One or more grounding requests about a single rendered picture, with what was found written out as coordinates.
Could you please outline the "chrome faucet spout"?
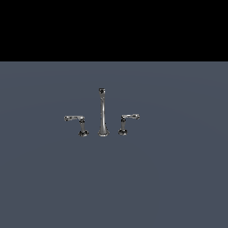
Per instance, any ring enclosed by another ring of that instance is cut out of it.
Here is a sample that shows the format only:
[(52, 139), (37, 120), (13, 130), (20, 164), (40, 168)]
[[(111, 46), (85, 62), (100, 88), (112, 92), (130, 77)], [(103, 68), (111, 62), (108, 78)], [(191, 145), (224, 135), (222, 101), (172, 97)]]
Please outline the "chrome faucet spout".
[(105, 89), (104, 88), (99, 89), (99, 95), (101, 98), (101, 126), (100, 126), (100, 130), (98, 132), (98, 135), (105, 137), (110, 132), (108, 131), (108, 129), (106, 127), (106, 123), (105, 123)]

